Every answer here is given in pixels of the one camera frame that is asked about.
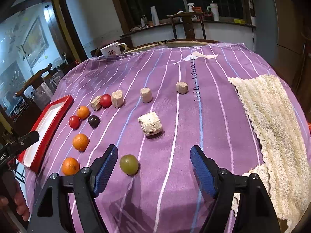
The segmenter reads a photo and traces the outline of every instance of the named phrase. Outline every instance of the towel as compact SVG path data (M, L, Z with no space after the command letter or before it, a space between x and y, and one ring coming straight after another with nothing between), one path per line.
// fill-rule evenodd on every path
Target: towel
M277 217L287 220L285 232L291 232L310 203L310 168L292 104L274 75L228 80L236 87L262 145L264 164L243 175L259 174ZM235 194L235 214L238 201L239 194Z

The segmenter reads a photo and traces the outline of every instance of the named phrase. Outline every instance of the mug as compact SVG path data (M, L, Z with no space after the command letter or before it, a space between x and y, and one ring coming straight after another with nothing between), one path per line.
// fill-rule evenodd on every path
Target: mug
M218 5L217 5L217 3L210 3L210 5L207 7L207 11L209 11L209 9L213 13L214 21L219 21L219 12L218 12Z
M121 54L119 46L123 46L125 48L124 52L123 52L123 53L125 53L128 46L126 44L121 44L121 43L118 43L118 42L114 42L114 43L112 43L110 45L104 46L103 48L101 48L100 51L105 56Z

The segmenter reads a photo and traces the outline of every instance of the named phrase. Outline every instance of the window sill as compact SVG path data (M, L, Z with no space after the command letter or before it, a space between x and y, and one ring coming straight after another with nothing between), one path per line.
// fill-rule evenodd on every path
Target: window sill
M226 24L234 24L234 25L240 25L240 26L244 26L244 27L250 27L250 28L256 28L256 26L253 26L253 25L250 25L250 24L242 24L242 23L235 23L235 22L226 22L226 21L212 21L212 20L204 20L205 23L226 23ZM123 38L123 37L128 37L136 32L141 32L141 31L145 31L145 30L148 30L148 29L154 29L154 28L157 28L157 27L161 27L161 26L165 26L165 25L171 25L171 23L163 23L163 24L160 24L160 25L154 25L154 26L149 26L149 27L145 27L145 28L142 28L142 29L139 29L139 30L136 30L136 31L132 31L132 32L129 32L129 33L125 33L123 35L120 36L120 38Z

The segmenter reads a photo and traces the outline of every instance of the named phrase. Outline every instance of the green grape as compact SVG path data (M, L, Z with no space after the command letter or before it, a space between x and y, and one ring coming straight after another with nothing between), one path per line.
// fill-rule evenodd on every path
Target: green grape
M139 162L132 154L124 155L120 159L120 168L127 175L134 175L138 171Z

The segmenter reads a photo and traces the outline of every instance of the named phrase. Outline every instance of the finger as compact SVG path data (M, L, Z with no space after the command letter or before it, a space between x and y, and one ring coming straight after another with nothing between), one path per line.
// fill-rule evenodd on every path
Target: finger
M15 188L16 188L16 192L21 191L21 184L16 179L15 179Z
M23 204L23 205L20 205L16 208L16 212L19 214L19 215L23 215L25 212L26 212L26 209L27 209L27 206L26 204Z
M17 206L20 206L20 205L22 205L23 203L26 204L26 200L25 200L24 195L23 195L23 193L22 193L21 191L19 191L19 192L17 192L17 193L15 194L14 202L15 202L15 204L16 204Z
M23 214L23 220L27 221L29 219L30 213L29 213L29 208L26 208L25 213Z
M6 206L8 204L9 204L9 201L7 200L7 198L1 196L0 197L0 207L4 207L4 206Z

